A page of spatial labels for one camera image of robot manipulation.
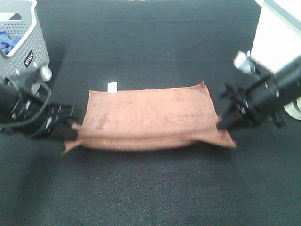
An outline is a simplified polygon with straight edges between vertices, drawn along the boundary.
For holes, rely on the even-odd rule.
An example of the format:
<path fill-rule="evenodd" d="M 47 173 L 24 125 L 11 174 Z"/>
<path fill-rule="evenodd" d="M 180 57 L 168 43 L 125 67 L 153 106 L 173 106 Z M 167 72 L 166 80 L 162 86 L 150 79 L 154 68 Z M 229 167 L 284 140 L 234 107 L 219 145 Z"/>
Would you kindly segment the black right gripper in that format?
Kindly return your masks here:
<path fill-rule="evenodd" d="M 286 125 L 283 115 L 278 112 L 269 113 L 268 115 L 259 113 L 248 101 L 246 92 L 240 87 L 226 84 L 222 97 L 231 100 L 232 103 L 227 111 L 221 115 L 221 119 L 216 125 L 217 129 L 258 127 L 263 123 L 271 123 L 277 127 Z"/>

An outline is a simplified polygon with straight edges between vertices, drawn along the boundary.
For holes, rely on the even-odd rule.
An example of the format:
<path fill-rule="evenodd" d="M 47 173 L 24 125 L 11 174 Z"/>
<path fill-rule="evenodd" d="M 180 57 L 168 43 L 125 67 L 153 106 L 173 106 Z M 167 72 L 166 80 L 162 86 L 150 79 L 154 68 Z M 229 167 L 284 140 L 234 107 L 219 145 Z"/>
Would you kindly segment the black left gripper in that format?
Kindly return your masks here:
<path fill-rule="evenodd" d="M 45 122 L 33 133 L 33 138 L 52 138 L 62 141 L 74 141 L 78 132 L 72 128 L 72 122 L 81 122 L 82 109 L 76 105 L 50 104 L 47 107 Z"/>

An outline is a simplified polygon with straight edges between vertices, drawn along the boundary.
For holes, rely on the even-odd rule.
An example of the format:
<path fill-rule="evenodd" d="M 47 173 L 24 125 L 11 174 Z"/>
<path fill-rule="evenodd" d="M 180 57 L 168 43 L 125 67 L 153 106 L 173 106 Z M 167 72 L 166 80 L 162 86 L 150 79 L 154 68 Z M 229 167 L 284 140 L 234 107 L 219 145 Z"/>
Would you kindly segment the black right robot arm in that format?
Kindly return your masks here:
<path fill-rule="evenodd" d="M 298 56 L 277 73 L 254 62 L 249 53 L 239 51 L 234 66 L 256 80 L 245 87 L 225 84 L 222 97 L 231 105 L 217 123 L 218 129 L 256 127 L 272 122 L 277 127 L 286 124 L 279 111 L 301 96 L 301 58 Z"/>

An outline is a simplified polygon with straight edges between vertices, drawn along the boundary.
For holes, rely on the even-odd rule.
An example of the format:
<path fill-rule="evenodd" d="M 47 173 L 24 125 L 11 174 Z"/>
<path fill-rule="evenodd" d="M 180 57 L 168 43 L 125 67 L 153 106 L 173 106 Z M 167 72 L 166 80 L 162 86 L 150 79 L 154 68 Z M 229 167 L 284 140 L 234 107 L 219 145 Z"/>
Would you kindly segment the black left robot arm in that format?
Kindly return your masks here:
<path fill-rule="evenodd" d="M 38 81 L 46 98 L 33 94 L 19 80 L 7 77 L 0 84 L 0 131 L 22 134 L 31 139 L 75 141 L 78 132 L 72 124 L 78 119 L 74 105 L 51 103 L 51 89 Z"/>

